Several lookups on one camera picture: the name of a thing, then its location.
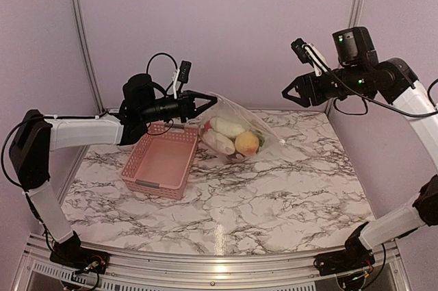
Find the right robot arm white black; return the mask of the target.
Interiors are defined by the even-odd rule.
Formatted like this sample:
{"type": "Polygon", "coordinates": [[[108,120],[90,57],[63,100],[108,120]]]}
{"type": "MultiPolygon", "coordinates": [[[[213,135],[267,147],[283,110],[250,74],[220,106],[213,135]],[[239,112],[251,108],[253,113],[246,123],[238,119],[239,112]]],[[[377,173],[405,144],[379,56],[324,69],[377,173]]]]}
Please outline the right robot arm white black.
{"type": "MultiPolygon", "coordinates": [[[[301,107],[359,97],[387,113],[398,115],[416,135],[433,164],[437,163],[437,104],[412,68],[400,58],[379,60],[366,27],[332,35],[339,66],[331,68],[316,47],[297,38],[290,47],[311,72],[297,76],[282,96],[301,107]]],[[[366,253],[388,240],[421,227],[437,225],[437,177],[433,176],[409,200],[390,213],[358,227],[339,254],[339,263],[353,269],[366,253]]]]}

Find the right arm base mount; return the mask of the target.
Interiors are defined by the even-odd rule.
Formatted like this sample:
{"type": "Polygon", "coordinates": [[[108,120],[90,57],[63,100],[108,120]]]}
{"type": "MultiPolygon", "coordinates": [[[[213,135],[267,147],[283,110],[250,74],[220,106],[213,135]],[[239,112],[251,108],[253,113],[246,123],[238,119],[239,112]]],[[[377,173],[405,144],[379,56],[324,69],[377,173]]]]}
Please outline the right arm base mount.
{"type": "Polygon", "coordinates": [[[315,256],[314,267],[320,276],[344,273],[371,266],[375,263],[372,251],[366,249],[359,240],[360,233],[368,223],[359,225],[344,243],[344,249],[320,253],[315,256]]]}

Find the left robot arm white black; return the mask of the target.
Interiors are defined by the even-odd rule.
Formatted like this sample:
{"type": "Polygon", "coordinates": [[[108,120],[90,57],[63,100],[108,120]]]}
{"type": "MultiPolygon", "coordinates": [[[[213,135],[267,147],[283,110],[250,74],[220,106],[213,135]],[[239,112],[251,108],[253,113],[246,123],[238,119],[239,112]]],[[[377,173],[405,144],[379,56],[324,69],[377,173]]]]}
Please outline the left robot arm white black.
{"type": "Polygon", "coordinates": [[[75,155],[92,145],[135,144],[153,123],[174,119],[185,123],[217,102],[215,96],[183,90],[181,86],[168,94],[149,74],[137,74],[123,85],[123,100],[117,112],[62,116],[28,110],[3,141],[1,168],[5,178],[23,191],[52,238],[62,244],[61,258],[72,267],[80,267],[86,262],[86,251],[73,242],[75,232],[50,184],[52,155],[75,155]]]}

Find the pink perforated plastic basket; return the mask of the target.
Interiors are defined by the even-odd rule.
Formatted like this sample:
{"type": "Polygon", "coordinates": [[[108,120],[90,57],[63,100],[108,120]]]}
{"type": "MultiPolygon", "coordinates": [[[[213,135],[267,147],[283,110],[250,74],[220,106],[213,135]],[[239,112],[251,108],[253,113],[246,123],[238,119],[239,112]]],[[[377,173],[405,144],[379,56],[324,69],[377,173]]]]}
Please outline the pink perforated plastic basket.
{"type": "Polygon", "coordinates": [[[132,149],[121,179],[133,192],[180,200],[197,148],[196,127],[152,123],[132,149]]]}

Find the red toy apple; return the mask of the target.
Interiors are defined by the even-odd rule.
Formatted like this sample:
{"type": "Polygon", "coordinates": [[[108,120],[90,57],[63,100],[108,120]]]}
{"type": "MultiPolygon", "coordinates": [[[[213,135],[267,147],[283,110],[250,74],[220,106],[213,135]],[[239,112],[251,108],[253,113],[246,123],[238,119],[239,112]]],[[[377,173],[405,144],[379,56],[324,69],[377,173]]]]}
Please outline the red toy apple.
{"type": "Polygon", "coordinates": [[[204,132],[208,132],[211,129],[211,123],[209,121],[207,121],[204,125],[203,125],[203,131],[204,132]]]}

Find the white toy vegetable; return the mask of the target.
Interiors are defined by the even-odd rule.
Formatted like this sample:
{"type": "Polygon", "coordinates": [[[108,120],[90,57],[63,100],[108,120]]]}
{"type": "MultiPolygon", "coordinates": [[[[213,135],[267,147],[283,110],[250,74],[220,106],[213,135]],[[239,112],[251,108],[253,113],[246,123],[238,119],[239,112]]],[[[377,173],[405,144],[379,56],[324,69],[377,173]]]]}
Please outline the white toy vegetable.
{"type": "Polygon", "coordinates": [[[214,151],[225,155],[232,155],[235,153],[235,145],[234,143],[227,138],[226,136],[209,129],[206,133],[203,134],[203,142],[210,146],[214,151]]]}
{"type": "Polygon", "coordinates": [[[236,138],[246,131],[240,124],[233,123],[220,117],[213,117],[209,122],[214,131],[228,138],[236,138]]]}

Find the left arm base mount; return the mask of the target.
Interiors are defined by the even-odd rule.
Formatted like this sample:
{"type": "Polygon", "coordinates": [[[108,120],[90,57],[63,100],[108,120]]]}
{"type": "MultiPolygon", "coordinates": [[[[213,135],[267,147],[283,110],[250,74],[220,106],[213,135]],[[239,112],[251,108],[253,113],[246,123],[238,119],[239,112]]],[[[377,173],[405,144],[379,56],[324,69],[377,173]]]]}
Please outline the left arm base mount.
{"type": "Polygon", "coordinates": [[[74,268],[77,274],[92,271],[103,275],[107,270],[110,255],[105,251],[83,247],[79,236],[74,233],[65,242],[53,242],[50,260],[56,264],[74,268]]]}

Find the clear pink zip top bag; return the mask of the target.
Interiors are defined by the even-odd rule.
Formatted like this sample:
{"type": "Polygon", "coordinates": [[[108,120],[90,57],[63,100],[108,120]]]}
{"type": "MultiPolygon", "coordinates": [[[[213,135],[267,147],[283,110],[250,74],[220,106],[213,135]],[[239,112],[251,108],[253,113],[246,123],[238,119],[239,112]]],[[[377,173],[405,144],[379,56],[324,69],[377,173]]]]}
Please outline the clear pink zip top bag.
{"type": "Polygon", "coordinates": [[[217,103],[201,114],[199,138],[223,162],[245,162],[284,139],[258,115],[230,99],[209,93],[217,103]]]}

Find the yellow toy lemon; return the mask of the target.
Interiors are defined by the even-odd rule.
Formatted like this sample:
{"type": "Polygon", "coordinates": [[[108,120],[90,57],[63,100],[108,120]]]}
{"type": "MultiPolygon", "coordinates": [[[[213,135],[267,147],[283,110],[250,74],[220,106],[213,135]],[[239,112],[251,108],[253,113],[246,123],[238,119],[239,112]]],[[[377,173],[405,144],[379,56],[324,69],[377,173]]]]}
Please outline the yellow toy lemon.
{"type": "Polygon", "coordinates": [[[246,157],[254,156],[259,148],[259,139],[251,131],[241,133],[235,139],[235,149],[246,157]]]}

